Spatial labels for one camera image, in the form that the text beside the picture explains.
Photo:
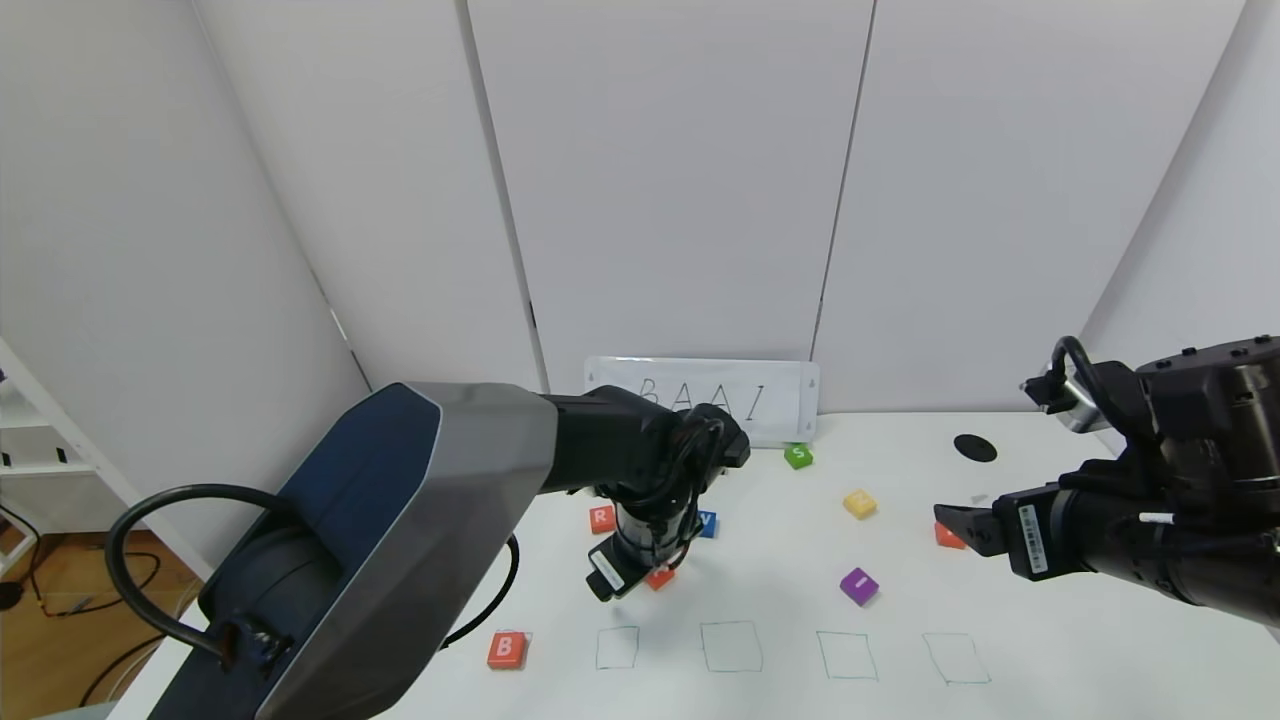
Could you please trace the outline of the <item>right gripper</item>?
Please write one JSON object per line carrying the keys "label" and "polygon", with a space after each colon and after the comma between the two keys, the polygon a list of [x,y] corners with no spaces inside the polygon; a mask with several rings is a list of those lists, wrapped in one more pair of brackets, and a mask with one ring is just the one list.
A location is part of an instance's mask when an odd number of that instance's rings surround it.
{"label": "right gripper", "polygon": [[1011,570],[1030,582],[1097,573],[1165,594],[1167,573],[1153,559],[1158,532],[1138,521],[1160,509],[1125,487],[1057,482],[1005,495],[992,509],[936,503],[933,514],[979,556],[1006,553]]}

